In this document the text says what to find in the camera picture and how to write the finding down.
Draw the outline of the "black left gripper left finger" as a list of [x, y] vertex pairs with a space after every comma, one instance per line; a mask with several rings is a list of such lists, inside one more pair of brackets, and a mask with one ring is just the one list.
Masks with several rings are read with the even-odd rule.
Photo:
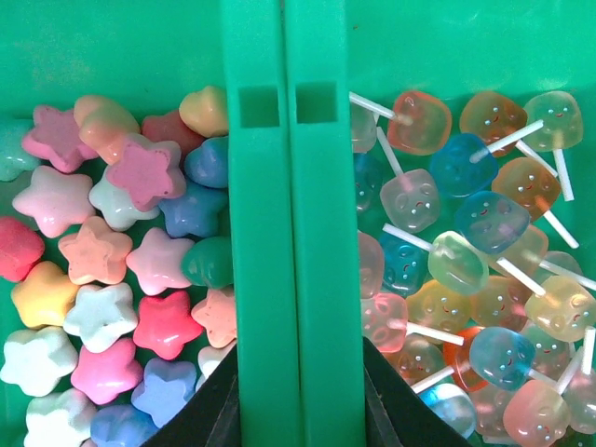
[[232, 447], [240, 445], [237, 348], [224, 357], [197, 393], [146, 447]]

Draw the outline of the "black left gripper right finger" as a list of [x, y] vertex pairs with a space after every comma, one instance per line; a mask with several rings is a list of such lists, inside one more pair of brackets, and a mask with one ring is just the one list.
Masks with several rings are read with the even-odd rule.
[[421, 401], [369, 339], [363, 338], [362, 342], [368, 446], [468, 445]]

